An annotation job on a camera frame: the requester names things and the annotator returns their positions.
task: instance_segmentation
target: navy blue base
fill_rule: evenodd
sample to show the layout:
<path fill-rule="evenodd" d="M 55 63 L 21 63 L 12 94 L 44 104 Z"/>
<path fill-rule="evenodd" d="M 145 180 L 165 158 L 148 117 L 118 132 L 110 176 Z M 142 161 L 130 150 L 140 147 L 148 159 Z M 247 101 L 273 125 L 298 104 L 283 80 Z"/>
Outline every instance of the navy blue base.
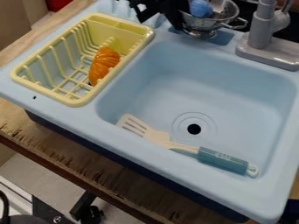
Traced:
<path fill-rule="evenodd" d="M 86 139 L 84 139 L 80 136 L 77 136 L 68 130 L 62 129 L 59 126 L 57 126 L 56 124 L 48 122 L 47 120 L 45 120 L 44 118 L 41 118 L 40 116 L 34 115 L 33 113 L 31 113 L 29 111 L 26 111 L 26 113 L 35 123 L 43 125 L 43 126 L 47 127 L 48 129 L 53 130 L 53 131 L 59 133 L 60 135 L 67 137 L 67 138 L 73 140 L 74 142 L 81 144 L 81 145 L 87 147 L 88 149 L 95 151 L 95 152 L 101 154 L 102 156 L 115 161 L 116 163 L 118 163 L 120 165 L 126 166 L 129 169 L 145 176 L 146 178 L 151 179 L 151 180 L 157 182 L 158 184 L 171 189 L 172 191 L 174 191 L 176 193 L 184 195 L 186 198 L 198 203 L 199 205 L 213 210 L 214 212 L 226 217 L 227 219 L 229 219 L 231 221 L 244 223 L 249 220 L 246 216 L 244 216 L 240 213 L 237 213 L 234 210 L 232 210 L 226 206 L 222 206 L 219 203 L 217 203 L 216 201 L 208 199 L 201 194 L 198 194 L 198 193 L 196 193 L 196 192 L 194 192 L 176 182 L 173 182 L 172 180 L 169 180 L 155 172 L 145 169 L 144 167 L 142 167 L 138 164 L 135 164 L 135 163 L 127 160 L 124 157 L 120 157 L 120 156 L 114 154 L 113 152 L 100 147 L 97 144 L 91 143 L 91 142 L 87 141 Z"/>

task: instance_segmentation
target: blue ball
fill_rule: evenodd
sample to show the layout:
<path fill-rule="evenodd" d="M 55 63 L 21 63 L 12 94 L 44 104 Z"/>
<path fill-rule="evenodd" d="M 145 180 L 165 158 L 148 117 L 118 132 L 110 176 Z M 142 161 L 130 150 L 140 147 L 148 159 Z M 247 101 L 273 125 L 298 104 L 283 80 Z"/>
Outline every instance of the blue ball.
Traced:
<path fill-rule="evenodd" d="M 194 17 L 209 18 L 212 15 L 212 5 L 205 0 L 192 0 L 190 13 Z"/>

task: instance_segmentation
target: drain cover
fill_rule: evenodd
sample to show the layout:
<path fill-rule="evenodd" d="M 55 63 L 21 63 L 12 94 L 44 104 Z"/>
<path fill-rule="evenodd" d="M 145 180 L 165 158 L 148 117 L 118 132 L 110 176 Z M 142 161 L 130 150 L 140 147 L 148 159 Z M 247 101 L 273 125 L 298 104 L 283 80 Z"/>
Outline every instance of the drain cover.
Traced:
<path fill-rule="evenodd" d="M 186 144 L 198 144 L 201 140 L 212 140 L 217 134 L 214 120 L 205 114 L 185 113 L 172 124 L 173 140 Z"/>

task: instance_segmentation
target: blue handle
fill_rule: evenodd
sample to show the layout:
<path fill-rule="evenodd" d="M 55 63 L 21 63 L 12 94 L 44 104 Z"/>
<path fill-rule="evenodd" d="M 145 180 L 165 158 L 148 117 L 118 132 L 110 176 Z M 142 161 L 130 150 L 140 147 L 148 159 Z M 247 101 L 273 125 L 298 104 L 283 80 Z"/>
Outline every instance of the blue handle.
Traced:
<path fill-rule="evenodd" d="M 205 147 L 199 148 L 197 159 L 205 164 L 213 165 L 230 172 L 236 172 L 241 175 L 245 175 L 247 173 L 247 161 L 236 157 L 230 157 L 227 154 L 206 149 Z"/>

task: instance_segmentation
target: drain hole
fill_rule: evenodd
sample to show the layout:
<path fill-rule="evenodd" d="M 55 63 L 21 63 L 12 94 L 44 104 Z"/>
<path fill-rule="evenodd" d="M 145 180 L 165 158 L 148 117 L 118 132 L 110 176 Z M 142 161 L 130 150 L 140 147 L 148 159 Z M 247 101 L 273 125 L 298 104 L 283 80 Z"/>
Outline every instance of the drain hole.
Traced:
<path fill-rule="evenodd" d="M 201 128 L 198 124 L 196 123 L 193 123 L 193 124 L 190 124 L 187 128 L 188 132 L 192 135 L 197 135 L 200 133 L 201 131 Z"/>

